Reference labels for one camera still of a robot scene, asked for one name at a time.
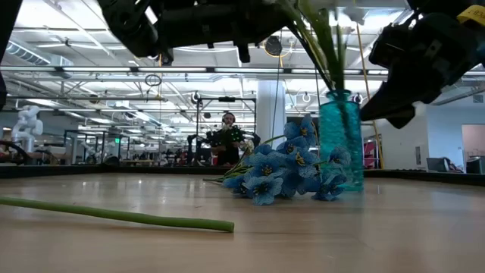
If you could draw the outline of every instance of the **person with headset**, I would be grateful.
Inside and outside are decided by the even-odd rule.
[[[212,152],[217,155],[217,165],[218,166],[230,166],[235,165],[239,161],[239,141],[235,141],[230,136],[231,132],[239,131],[234,122],[236,122],[236,117],[227,112],[222,117],[222,122],[224,126],[221,133],[221,141],[217,146],[212,148]]]

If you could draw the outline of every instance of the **black cable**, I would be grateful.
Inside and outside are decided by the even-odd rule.
[[[283,29],[280,30],[280,42],[281,42],[282,38],[283,38]],[[271,138],[274,137],[274,122],[276,121],[276,106],[277,106],[277,103],[278,103],[278,91],[279,91],[278,87],[280,87],[281,52],[280,52],[280,55],[278,57],[279,57],[278,58],[278,71],[277,71],[277,74],[276,74],[276,96],[274,97],[273,130],[271,131]]]

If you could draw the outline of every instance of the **flower petal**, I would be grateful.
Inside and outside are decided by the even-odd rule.
[[[312,177],[317,174],[317,168],[314,165],[301,167],[298,169],[298,173],[301,177]]]
[[[269,193],[276,196],[281,193],[281,185],[283,184],[283,178],[279,177],[271,181],[271,188]]]

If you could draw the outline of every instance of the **teal glass vase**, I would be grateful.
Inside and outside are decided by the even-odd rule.
[[[327,98],[330,101],[320,105],[320,159],[329,162],[330,154],[336,147],[345,148],[346,154],[350,154],[350,162],[344,165],[329,162],[321,167],[338,168],[347,178],[341,187],[345,191],[360,192],[364,189],[361,119],[359,104],[349,101],[350,94],[348,90],[329,92]]]

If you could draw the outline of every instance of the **white robot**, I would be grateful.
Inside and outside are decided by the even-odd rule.
[[[26,105],[18,112],[18,121],[12,130],[12,142],[21,146],[26,152],[33,152],[35,136],[42,135],[44,124],[37,119],[40,108]]]

